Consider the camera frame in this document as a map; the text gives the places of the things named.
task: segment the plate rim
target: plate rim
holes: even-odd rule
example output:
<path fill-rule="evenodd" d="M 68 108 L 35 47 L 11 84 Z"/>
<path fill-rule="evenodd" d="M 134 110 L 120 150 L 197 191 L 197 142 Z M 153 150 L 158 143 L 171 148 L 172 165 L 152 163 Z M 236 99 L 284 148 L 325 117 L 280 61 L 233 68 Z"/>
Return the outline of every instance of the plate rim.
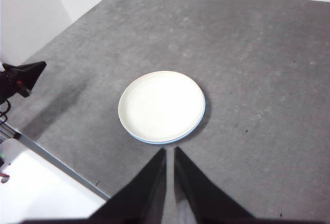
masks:
<path fill-rule="evenodd" d="M 121 99 L 122 99 L 122 96 L 124 95 L 124 93 L 126 92 L 126 90 L 135 82 L 135 81 L 137 81 L 138 79 L 140 79 L 140 78 L 142 78 L 142 77 L 144 77 L 144 76 L 146 76 L 146 75 L 148 75 L 148 74 L 151 74 L 151 73 L 157 73 L 157 72 L 174 72 L 174 73 L 179 73 L 179 74 L 182 74 L 182 75 L 184 75 L 184 76 L 186 76 L 186 77 L 188 77 L 188 78 L 190 78 L 197 86 L 198 86 L 198 88 L 200 89 L 200 91 L 201 91 L 201 93 L 202 93 L 202 96 L 203 96 L 203 111 L 202 111 L 202 114 L 201 114 L 201 116 L 200 116 L 200 119 L 197 121 L 197 123 L 194 125 L 194 127 L 193 128 L 191 128 L 188 132 L 186 132 L 185 134 L 183 134 L 183 135 L 181 135 L 180 137 L 177 137 L 177 138 L 175 138 L 175 139 L 172 139 L 172 140 L 166 140 L 166 141 L 160 141 L 160 142 L 158 142 L 158 141 L 149 141 L 149 140 L 144 140 L 144 139 L 142 139 L 142 138 L 140 138 L 140 137 L 137 137 L 136 135 L 134 135 L 134 134 L 132 134 L 124 125 L 123 125 L 123 123 L 122 123 L 122 120 L 120 119 L 120 115 L 119 115 L 119 104 L 120 104 L 120 102 L 121 102 Z M 197 126 L 200 124 L 200 122 L 202 121 L 202 119 L 203 119 L 203 116 L 204 116 L 204 113 L 205 113 L 205 109 L 206 109 L 206 100 L 205 100 L 205 96 L 204 96 L 204 93 L 203 93 L 203 91 L 201 90 L 201 88 L 200 88 L 200 86 L 191 78 L 191 77 L 189 77 L 189 76 L 187 76 L 187 75 L 185 75 L 185 74 L 183 74 L 183 73 L 180 73 L 180 72 L 176 72 L 176 71 L 170 71 L 170 70 L 161 70 L 161 71 L 155 71 L 155 72 L 150 72 L 150 73 L 147 73 L 147 74 L 145 74 L 145 75 L 142 75 L 142 76 L 140 76 L 140 77 L 138 77 L 136 80 L 134 80 L 133 82 L 131 82 L 126 88 L 125 88 L 125 90 L 123 91 L 123 93 L 121 94 L 121 96 L 120 96 L 120 99 L 119 99 L 119 102 L 118 102 L 118 117 L 119 117 L 119 121 L 120 121 L 120 123 L 121 123 L 121 125 L 122 125 L 122 127 L 124 127 L 124 129 L 133 137 L 133 138 L 135 138 L 135 139 L 137 139 L 138 141 L 141 141 L 141 142 L 143 142 L 143 143 L 148 143 L 148 144 L 152 144 L 152 145 L 165 145 L 165 144 L 169 144 L 169 143 L 173 143 L 173 142 L 176 142 L 176 141 L 178 141 L 178 140 L 181 140 L 181 139 L 183 139 L 183 138 L 185 138 L 186 136 L 188 136 L 191 132 L 193 132 L 196 128 L 197 128 Z"/>

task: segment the red wire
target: red wire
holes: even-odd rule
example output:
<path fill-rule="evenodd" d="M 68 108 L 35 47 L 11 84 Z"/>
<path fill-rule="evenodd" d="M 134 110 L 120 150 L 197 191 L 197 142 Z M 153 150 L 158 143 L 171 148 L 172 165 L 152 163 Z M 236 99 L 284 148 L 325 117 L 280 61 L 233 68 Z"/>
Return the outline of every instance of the red wire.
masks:
<path fill-rule="evenodd" d="M 3 178 L 8 178 L 8 177 L 9 177 L 9 175 L 7 175 L 7 174 L 4 174 L 4 173 L 0 173 L 0 177 L 3 177 Z"/>

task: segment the speckled surface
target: speckled surface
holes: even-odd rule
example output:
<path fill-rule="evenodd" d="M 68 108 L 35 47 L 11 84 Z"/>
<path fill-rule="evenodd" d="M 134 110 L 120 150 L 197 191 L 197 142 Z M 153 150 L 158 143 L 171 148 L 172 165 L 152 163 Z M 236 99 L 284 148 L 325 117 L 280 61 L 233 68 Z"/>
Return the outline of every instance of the speckled surface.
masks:
<path fill-rule="evenodd" d="M 108 195 L 159 149 L 118 120 L 146 73 L 193 78 L 206 114 L 166 145 L 163 223 L 176 222 L 173 148 L 257 217 L 330 220 L 330 3 L 103 0 L 27 62 L 47 67 L 9 124 Z"/>

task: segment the stacked plates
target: stacked plates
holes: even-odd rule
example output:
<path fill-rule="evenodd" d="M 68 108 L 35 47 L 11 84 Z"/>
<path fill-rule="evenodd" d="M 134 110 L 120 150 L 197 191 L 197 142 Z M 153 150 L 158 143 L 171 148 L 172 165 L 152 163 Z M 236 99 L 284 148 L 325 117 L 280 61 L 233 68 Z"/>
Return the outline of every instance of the stacked plates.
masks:
<path fill-rule="evenodd" d="M 188 76 L 172 71 L 146 74 L 131 83 L 118 105 L 119 119 L 136 139 L 168 144 L 190 134 L 200 123 L 205 98 Z"/>

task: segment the white platform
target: white platform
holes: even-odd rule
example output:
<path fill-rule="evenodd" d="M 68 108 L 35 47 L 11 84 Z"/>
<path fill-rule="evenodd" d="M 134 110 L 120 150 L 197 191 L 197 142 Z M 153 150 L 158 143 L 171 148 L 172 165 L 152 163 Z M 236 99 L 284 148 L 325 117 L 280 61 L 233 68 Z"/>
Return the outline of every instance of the white platform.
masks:
<path fill-rule="evenodd" d="M 24 219 L 84 218 L 105 203 L 48 161 L 15 139 L 0 145 L 10 175 L 0 183 L 0 223 Z"/>

